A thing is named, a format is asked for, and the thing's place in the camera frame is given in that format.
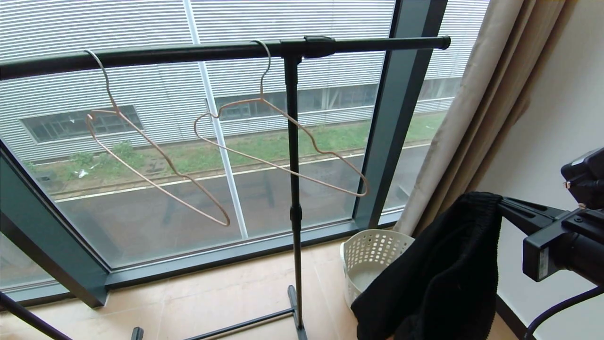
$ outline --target road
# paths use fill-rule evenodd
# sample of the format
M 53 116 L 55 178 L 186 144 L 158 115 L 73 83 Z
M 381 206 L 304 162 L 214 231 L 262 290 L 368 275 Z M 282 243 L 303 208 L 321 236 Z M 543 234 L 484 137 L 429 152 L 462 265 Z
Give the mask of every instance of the road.
M 406 203 L 427 152 L 427 146 L 402 151 L 385 208 Z M 359 169 L 362 159 L 348 158 Z M 359 183 L 358 175 L 339 160 L 309 162 L 300 165 L 300 170 L 351 191 Z M 243 172 L 235 175 L 235 182 L 250 237 L 289 230 L 288 173 L 279 169 Z M 155 188 L 69 199 L 57 205 L 111 266 L 125 266 L 241 240 L 226 178 L 209 178 L 202 184 L 225 207 L 230 226 L 210 222 Z M 193 184 L 163 188 L 223 220 L 218 208 Z M 350 218 L 355 198 L 301 179 L 300 200 L 303 226 L 310 226 Z

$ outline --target beige tile floor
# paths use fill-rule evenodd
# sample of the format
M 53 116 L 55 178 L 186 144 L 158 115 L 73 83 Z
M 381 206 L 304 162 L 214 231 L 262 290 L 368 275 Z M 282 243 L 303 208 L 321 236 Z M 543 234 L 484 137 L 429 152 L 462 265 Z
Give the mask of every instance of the beige tile floor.
M 310 340 L 355 339 L 356 320 L 344 302 L 340 241 L 303 250 L 303 315 Z M 92 310 L 77 300 L 31 311 L 74 340 L 130 339 L 136 326 L 144 340 L 182 340 L 289 307 L 294 283 L 292 253 L 169 280 L 116 290 L 105 307 Z M 48 339 L 12 315 L 0 315 L 0 339 Z M 291 317 L 223 339 L 296 340 Z M 516 340 L 497 316 L 489 340 Z

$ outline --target black baseboard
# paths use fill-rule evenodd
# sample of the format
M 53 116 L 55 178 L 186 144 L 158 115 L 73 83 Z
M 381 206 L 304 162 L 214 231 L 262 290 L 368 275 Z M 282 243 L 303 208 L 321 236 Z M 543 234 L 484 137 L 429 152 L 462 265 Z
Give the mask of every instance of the black baseboard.
M 508 327 L 514 332 L 514 335 L 518 339 L 522 339 L 524 333 L 527 331 L 527 327 L 518 318 L 518 315 L 512 311 L 512 309 L 497 295 L 496 311 L 501 319 L 507 324 Z

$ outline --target curtain fold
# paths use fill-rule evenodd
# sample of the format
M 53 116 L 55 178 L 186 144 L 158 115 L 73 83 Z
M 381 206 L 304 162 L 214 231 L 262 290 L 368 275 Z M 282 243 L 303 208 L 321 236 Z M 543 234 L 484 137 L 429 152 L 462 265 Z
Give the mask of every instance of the curtain fold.
M 479 169 L 489 150 L 528 102 L 521 94 L 564 4 L 491 0 L 460 89 L 394 230 L 419 234 L 477 185 L 473 178 L 482 173 Z

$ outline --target white plastic basket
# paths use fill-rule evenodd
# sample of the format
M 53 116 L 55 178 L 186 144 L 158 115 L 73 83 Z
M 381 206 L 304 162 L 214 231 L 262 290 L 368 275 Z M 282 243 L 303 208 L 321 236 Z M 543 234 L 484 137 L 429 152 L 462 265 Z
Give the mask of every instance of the white plastic basket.
M 369 229 L 352 236 L 340 245 L 340 257 L 346 276 L 344 297 L 349 307 L 413 240 L 413 237 L 399 232 Z

